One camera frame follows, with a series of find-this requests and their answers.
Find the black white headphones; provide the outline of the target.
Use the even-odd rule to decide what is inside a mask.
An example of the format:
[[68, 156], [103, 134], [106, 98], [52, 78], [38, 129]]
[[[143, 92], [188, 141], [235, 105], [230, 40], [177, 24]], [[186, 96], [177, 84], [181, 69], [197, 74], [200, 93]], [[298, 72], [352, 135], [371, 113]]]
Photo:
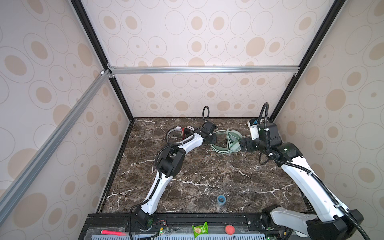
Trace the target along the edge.
[[[180, 134], [181, 140], [179, 142], [174, 142], [174, 143], [170, 142], [169, 137], [173, 133], [179, 133]], [[195, 129], [193, 127], [185, 127], [185, 128], [184, 127], [175, 127], [175, 128], [170, 129], [166, 133], [165, 139], [166, 139], [166, 143], [168, 145], [171, 145], [171, 144], [182, 145], [182, 144], [186, 144], [186, 143], [190, 142], [194, 138], [195, 138]]]

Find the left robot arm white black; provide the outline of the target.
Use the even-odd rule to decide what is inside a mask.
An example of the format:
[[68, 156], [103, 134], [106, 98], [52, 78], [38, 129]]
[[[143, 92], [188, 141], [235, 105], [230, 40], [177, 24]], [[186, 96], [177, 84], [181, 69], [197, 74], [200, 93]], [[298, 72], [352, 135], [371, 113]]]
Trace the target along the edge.
[[133, 222], [136, 219], [145, 230], [151, 228], [154, 215], [161, 197], [169, 182], [181, 171], [186, 154], [202, 145], [212, 144], [216, 140], [214, 130], [217, 125], [209, 122], [210, 109], [205, 106], [202, 111], [203, 124], [194, 127], [175, 127], [166, 133], [166, 145], [156, 154], [154, 164], [157, 174], [145, 200], [130, 209], [128, 233], [132, 240]]

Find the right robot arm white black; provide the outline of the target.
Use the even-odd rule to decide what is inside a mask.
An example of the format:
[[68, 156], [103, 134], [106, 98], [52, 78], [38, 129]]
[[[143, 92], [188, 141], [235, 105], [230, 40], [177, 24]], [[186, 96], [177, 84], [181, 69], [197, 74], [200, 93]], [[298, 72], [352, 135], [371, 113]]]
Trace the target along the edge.
[[251, 136], [241, 138], [242, 152], [259, 152], [268, 162], [274, 162], [296, 183], [308, 200], [312, 214], [287, 210], [279, 205], [263, 209], [261, 222], [267, 229], [286, 227], [312, 240], [347, 240], [355, 232], [363, 239], [370, 237], [362, 228], [363, 215], [351, 210], [311, 169], [302, 152], [292, 143], [284, 143], [278, 127], [268, 120], [269, 104], [264, 103], [259, 117], [251, 119]]

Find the mint green headphones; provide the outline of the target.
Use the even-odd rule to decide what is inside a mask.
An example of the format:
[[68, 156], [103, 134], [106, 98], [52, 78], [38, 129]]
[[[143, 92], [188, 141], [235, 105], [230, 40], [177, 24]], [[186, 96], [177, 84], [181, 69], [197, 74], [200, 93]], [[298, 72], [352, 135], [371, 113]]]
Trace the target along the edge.
[[243, 138], [244, 136], [240, 132], [227, 129], [218, 130], [215, 133], [217, 135], [217, 140], [219, 140], [219, 136], [225, 137], [225, 146], [223, 147], [219, 145], [210, 145], [213, 151], [218, 154], [232, 154], [241, 151], [239, 139]]

